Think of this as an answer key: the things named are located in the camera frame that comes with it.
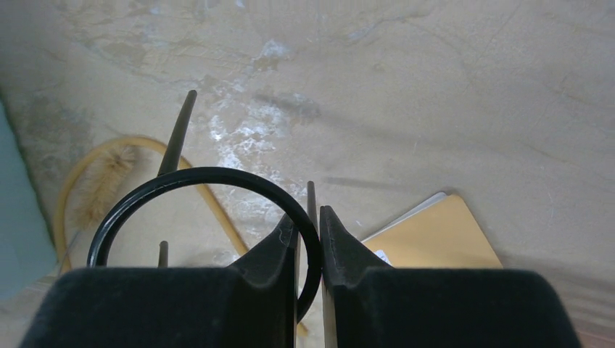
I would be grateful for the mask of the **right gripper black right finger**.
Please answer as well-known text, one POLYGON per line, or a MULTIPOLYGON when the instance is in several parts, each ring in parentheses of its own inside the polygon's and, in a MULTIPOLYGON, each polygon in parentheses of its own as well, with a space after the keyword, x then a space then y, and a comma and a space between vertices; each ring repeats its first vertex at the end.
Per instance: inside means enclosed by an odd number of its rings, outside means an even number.
POLYGON ((320 208, 327 347, 579 347, 553 287, 527 270, 394 268, 320 208))

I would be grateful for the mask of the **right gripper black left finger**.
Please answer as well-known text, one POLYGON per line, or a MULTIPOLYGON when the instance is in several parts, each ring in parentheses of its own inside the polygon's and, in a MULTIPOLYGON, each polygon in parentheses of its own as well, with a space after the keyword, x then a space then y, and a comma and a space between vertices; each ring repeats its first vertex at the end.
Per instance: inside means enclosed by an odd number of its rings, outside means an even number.
POLYGON ((22 347, 293 347, 289 217, 224 268, 83 268, 49 290, 22 347))

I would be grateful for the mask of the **black metal tripod ring stand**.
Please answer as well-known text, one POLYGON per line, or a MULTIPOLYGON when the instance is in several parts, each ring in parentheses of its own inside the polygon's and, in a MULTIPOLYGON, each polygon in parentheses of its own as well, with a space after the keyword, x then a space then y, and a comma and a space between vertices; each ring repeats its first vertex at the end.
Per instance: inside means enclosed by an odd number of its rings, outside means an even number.
POLYGON ((243 170, 227 167, 178 168, 187 127, 197 99, 197 92, 190 90, 178 114, 170 146, 164 152, 158 176, 124 196, 106 215, 97 228, 88 251, 86 265, 90 268, 107 264, 112 243, 125 221, 140 207, 169 191, 197 184, 235 186, 264 196, 291 218, 305 244, 307 273, 297 300, 297 321, 307 314, 318 291, 322 256, 318 233, 306 211, 287 192, 276 184, 243 170))

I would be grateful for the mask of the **bristle test tube brush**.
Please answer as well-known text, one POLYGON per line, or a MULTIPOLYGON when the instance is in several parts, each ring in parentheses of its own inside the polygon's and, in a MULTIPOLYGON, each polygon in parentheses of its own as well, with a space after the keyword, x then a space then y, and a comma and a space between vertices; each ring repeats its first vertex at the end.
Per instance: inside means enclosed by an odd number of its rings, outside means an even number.
POLYGON ((75 213, 76 225, 80 231, 84 231, 99 224, 109 212, 115 203, 118 189, 135 163, 136 150, 133 146, 116 145, 92 150, 71 170, 59 193, 52 221, 52 236, 59 263, 58 275, 72 268, 69 254, 77 236, 70 243, 66 242, 65 209, 76 181, 83 173, 86 174, 75 213))

